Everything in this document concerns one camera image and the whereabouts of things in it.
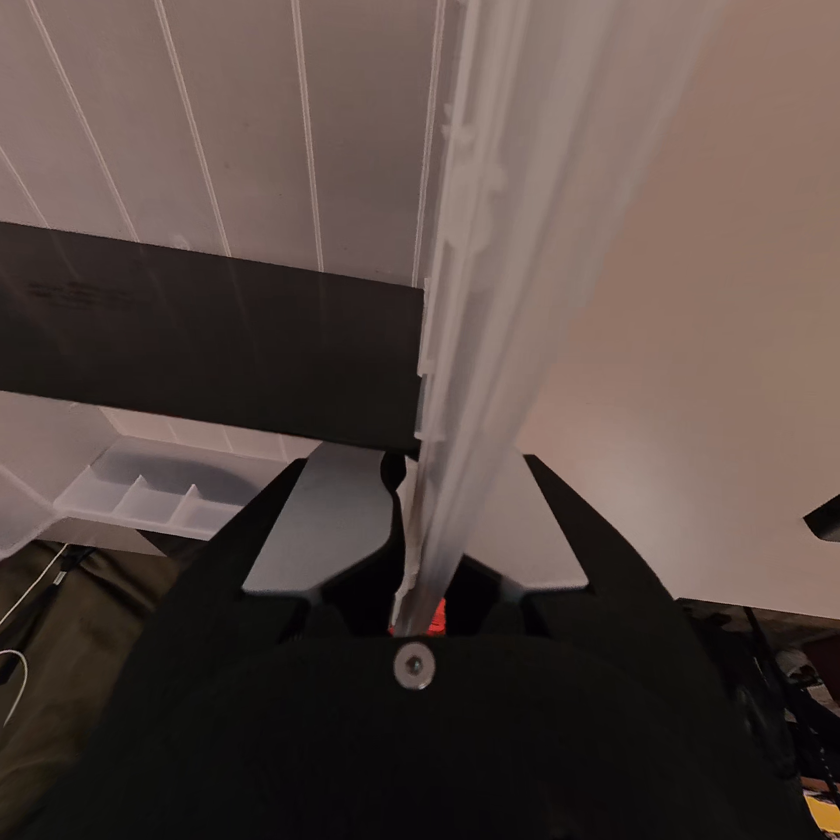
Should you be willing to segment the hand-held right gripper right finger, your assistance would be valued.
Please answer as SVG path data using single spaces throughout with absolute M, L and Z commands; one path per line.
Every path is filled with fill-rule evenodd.
M 583 590 L 589 583 L 521 453 L 507 453 L 465 555 L 518 595 Z

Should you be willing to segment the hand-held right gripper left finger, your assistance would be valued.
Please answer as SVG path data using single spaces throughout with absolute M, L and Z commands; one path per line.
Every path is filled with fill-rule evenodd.
M 327 597 L 329 586 L 370 574 L 365 590 L 393 601 L 404 577 L 404 549 L 384 569 L 375 555 L 403 535 L 398 489 L 406 457 L 321 443 L 307 459 L 242 584 L 246 595 Z

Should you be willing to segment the clear plastic organizer box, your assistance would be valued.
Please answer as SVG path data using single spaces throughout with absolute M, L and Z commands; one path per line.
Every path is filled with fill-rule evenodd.
M 722 2 L 2 2 L 2 222 L 423 293 L 419 630 L 597 278 Z M 160 418 L 158 423 L 152 417 Z M 2 558 L 63 519 L 203 536 L 117 436 L 288 434 L 2 390 Z

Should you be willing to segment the black divider plate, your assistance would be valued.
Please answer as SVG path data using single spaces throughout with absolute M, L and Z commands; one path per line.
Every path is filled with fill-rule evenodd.
M 2 390 L 417 456 L 416 288 L 1 224 Z

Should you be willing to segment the person's olive pants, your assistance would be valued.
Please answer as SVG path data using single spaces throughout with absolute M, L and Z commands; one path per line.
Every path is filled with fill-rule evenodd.
M 201 541 L 142 532 L 162 555 L 96 549 L 57 586 L 46 614 L 2 649 L 27 659 L 24 693 L 2 726 L 1 837 L 12 838 L 78 761 L 116 678 Z

